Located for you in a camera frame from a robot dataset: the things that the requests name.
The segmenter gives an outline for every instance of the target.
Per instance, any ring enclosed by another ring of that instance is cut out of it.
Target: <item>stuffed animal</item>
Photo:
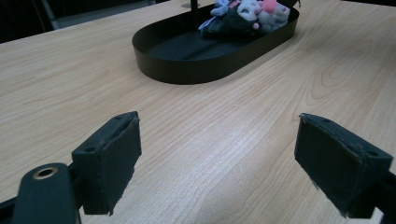
[[[219,7],[211,11],[215,18],[200,27],[204,37],[254,35],[259,29],[257,15],[262,10],[256,0],[217,0],[216,4]]]
[[[276,0],[216,0],[212,19],[199,30],[203,37],[268,34],[288,23],[290,9]]]
[[[259,32],[266,35],[288,24],[289,14],[290,9],[288,7],[283,6],[276,0],[265,0],[262,4],[262,11],[257,16],[261,25]]]

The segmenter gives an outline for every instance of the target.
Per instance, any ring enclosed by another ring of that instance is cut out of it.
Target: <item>black tray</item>
[[[196,26],[211,18],[213,8],[201,7],[137,31],[132,43],[140,70],[155,80],[173,84],[227,77],[290,39],[300,15],[291,7],[289,23],[269,35],[202,38]]]

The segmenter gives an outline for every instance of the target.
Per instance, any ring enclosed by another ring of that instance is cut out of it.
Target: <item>black object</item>
[[[392,157],[329,119],[302,114],[295,159],[343,216],[370,218],[374,208],[396,223]]]
[[[299,17],[299,12],[291,8],[289,23],[269,35],[207,39],[201,37],[196,24],[210,19],[214,6],[195,7],[136,32],[134,53],[146,76],[173,84],[206,83],[227,77],[290,39]]]
[[[18,196],[0,204],[0,223],[80,223],[112,215],[141,155],[136,112],[118,115],[72,152],[73,162],[39,166],[21,181]]]

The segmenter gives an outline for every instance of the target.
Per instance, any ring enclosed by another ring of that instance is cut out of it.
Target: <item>wood grain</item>
[[[341,217],[293,150],[305,112],[396,155],[394,7],[303,1],[295,37],[229,77],[189,86],[145,77],[133,34],[185,3],[0,45],[0,201],[30,169],[70,163],[108,119],[138,111],[133,180],[114,216],[83,223],[378,223],[379,211]]]

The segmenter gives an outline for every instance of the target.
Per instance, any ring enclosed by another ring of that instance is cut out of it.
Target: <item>wooden table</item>
[[[0,45],[0,201],[29,170],[69,164],[107,120],[138,111],[134,177],[114,216],[83,223],[378,223],[379,211],[341,217],[293,151],[305,112],[396,156],[395,8],[304,0],[295,36],[229,77],[178,86],[144,76],[132,36],[186,3]]]

